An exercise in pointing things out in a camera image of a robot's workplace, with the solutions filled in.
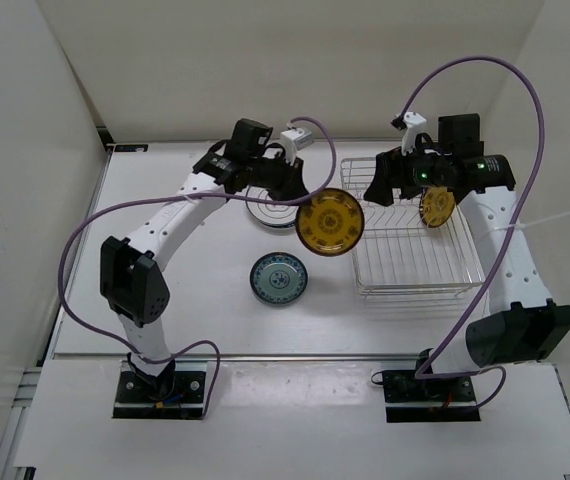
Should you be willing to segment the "light blue patterned plate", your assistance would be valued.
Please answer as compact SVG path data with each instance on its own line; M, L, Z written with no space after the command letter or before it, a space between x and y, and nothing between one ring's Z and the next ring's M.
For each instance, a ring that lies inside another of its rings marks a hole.
M249 283L254 295L271 306L285 306L305 292L309 274L303 262L287 252L270 252L252 266Z

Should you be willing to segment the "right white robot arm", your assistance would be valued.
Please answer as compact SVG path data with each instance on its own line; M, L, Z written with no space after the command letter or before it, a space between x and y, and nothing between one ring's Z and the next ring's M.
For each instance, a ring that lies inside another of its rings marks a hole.
M516 190L508 159L485 154L479 115L440 118L436 140L417 113L401 114L392 124L403 133L401 144L376 156L365 200L388 207L437 189L451 194L485 276L461 326L417 366L415 390L435 400L450 378L547 359L570 330L570 306L556 303L541 278L519 227L525 195Z

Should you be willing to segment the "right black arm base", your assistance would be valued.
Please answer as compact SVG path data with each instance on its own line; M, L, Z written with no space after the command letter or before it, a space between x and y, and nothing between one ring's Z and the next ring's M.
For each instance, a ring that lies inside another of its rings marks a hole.
M481 420L469 377L418 380L411 370L381 370L370 381L383 388L386 422L464 423Z

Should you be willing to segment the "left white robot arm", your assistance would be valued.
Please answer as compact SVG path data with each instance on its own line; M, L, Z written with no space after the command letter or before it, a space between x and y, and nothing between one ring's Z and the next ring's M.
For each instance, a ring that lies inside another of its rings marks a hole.
M170 292L163 272L191 233L231 194L247 187L267 190L276 201L307 195L298 152L312 142L309 130L289 127L277 141L272 128L239 120L232 136L208 149L180 188L185 200L168 202L123 239L108 237L100 251L100 293L121 321L135 350L128 357L140 388L153 400L171 395L175 363L161 315Z

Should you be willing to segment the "yellow patterned plate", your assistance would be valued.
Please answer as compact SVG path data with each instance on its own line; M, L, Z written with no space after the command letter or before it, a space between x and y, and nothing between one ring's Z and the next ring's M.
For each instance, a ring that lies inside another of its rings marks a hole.
M298 207L295 232L309 251L336 257L355 248L365 228L358 200L345 190L325 188Z
M421 222L428 228L439 228L449 220L455 207L454 195L446 187L426 188L419 202Z

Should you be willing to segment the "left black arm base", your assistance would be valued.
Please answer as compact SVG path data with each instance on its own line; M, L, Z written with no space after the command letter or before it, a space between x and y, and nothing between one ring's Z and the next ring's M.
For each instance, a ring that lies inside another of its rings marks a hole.
M206 399L208 366L177 362L169 388L155 394L152 387L121 362L112 417L122 420L199 420Z

